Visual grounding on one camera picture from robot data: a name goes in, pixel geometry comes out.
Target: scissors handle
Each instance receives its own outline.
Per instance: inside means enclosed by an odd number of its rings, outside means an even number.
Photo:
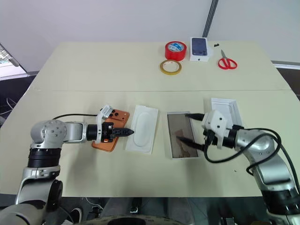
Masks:
[[[236,67],[238,67],[238,64],[232,59],[221,58],[218,62],[218,66],[221,69],[235,69]]]

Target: white wall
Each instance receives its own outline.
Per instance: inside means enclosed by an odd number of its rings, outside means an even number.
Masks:
[[[219,0],[210,40],[254,40],[271,60],[300,62],[300,0]]]
[[[0,42],[27,71],[62,41],[188,41],[211,0],[0,0]],[[300,62],[299,0],[219,0],[211,40],[257,40],[272,60]]]

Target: orange phone case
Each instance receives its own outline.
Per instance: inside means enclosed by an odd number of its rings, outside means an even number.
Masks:
[[[109,116],[105,122],[113,123],[114,128],[123,128],[129,118],[129,113],[121,110],[115,109],[112,112],[112,116]],[[95,142],[92,143],[92,147],[95,149],[100,149],[103,151],[111,152],[113,151],[119,137],[116,137],[112,142],[101,142],[96,144]]]

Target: scissors blade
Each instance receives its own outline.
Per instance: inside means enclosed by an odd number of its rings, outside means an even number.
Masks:
[[[222,54],[222,57],[223,57],[224,59],[227,59],[227,57],[225,56],[225,53],[224,53],[223,50],[221,50],[221,54]]]

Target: floor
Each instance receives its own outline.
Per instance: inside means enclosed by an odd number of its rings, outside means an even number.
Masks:
[[[284,79],[289,83],[292,90],[300,100],[300,70],[278,69]],[[0,114],[9,110],[6,98],[18,102],[26,92],[35,76],[18,78],[13,80],[0,81]],[[9,112],[0,115],[0,119],[7,118]],[[0,194],[0,209],[14,203],[15,195]],[[107,198],[88,198],[92,203],[102,206],[108,201]],[[268,221],[266,208],[261,197],[243,198],[189,198],[197,225],[218,225],[220,215],[234,217],[239,225],[249,225],[252,221]],[[83,218],[91,219],[89,214],[92,205],[85,198],[63,197],[62,206],[68,211],[74,207],[83,209]],[[165,217],[164,198],[143,198],[142,214]],[[48,225],[59,225],[66,218],[62,210],[50,213],[47,217]]]

